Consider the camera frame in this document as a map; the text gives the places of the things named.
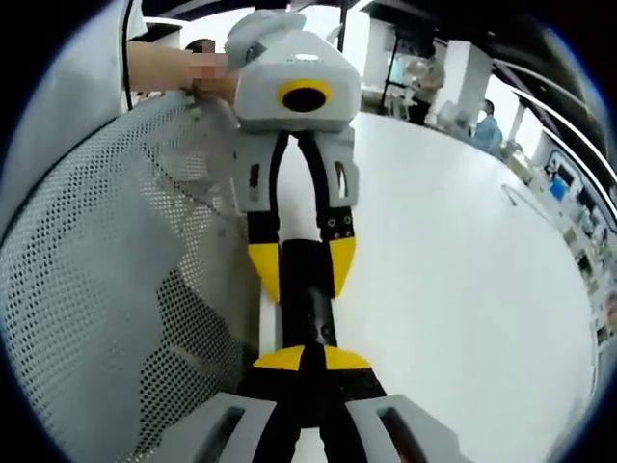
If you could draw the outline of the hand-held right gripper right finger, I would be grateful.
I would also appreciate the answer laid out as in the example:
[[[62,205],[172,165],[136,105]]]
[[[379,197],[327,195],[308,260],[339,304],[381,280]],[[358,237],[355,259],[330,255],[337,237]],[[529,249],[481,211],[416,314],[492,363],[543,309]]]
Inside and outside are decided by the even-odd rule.
[[[385,392],[362,356],[326,345],[329,390],[320,426],[330,462],[462,462],[452,429],[404,395]]]

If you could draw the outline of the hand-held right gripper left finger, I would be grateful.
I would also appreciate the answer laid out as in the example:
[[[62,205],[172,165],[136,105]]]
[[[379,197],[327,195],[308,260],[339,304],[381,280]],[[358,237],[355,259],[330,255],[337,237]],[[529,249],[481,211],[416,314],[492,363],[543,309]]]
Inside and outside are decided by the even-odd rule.
[[[314,345],[260,356],[233,394],[195,417],[193,462],[290,462],[301,430],[314,427]]]

